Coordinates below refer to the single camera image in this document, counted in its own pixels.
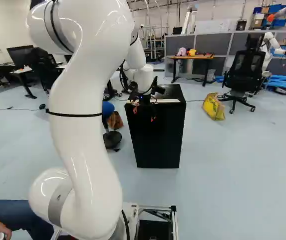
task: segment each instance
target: cardboard box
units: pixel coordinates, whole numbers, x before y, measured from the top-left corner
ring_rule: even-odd
[[[262,26],[262,22],[263,22],[262,19],[255,19],[254,22],[253,22],[252,27],[254,27],[254,28],[261,27]]]
[[[262,13],[262,14],[267,14],[268,11],[269,11],[269,6],[268,6],[268,7],[262,7],[261,13]]]

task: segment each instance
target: black box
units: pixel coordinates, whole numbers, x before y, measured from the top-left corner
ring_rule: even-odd
[[[179,168],[186,101],[179,84],[160,85],[165,93],[155,94],[153,105],[135,109],[125,104],[137,166],[140,168]],[[162,100],[179,100],[164,103]]]

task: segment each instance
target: jeans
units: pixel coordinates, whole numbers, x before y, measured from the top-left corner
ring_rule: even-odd
[[[35,215],[26,200],[0,200],[0,222],[12,231],[26,230],[33,240],[50,240],[53,226]]]

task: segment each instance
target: computer monitor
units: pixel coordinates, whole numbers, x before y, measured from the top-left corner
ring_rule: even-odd
[[[29,9],[31,10],[34,6],[40,4],[43,1],[45,1],[45,0],[32,0]]]
[[[11,59],[13,60],[13,63],[15,66],[19,68],[23,68],[24,65],[26,65],[25,62],[25,56],[28,54],[32,49],[33,45],[28,45],[28,46],[17,46],[17,47],[10,47],[7,48],[7,52]]]

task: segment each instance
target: desk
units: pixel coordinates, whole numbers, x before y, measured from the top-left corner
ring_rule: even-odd
[[[214,59],[213,54],[207,54],[207,55],[199,54],[196,56],[181,56],[181,57],[180,56],[176,56],[176,57],[172,56],[171,59],[174,60],[173,80],[171,81],[172,84],[178,79],[178,77],[176,77],[176,62],[177,62],[177,60],[193,59],[193,60],[204,60],[205,61],[206,68],[205,68],[205,78],[203,81],[203,87],[206,85],[209,62],[210,62],[210,60]]]
[[[28,73],[28,72],[32,72],[32,69],[27,66],[27,67],[24,67],[23,69],[18,69],[18,70],[12,71],[11,73],[19,79],[20,83],[25,88],[25,90],[27,92],[25,97],[27,97],[29,99],[36,99],[37,97],[32,94],[31,90],[28,88],[28,85],[27,85],[25,73]]]

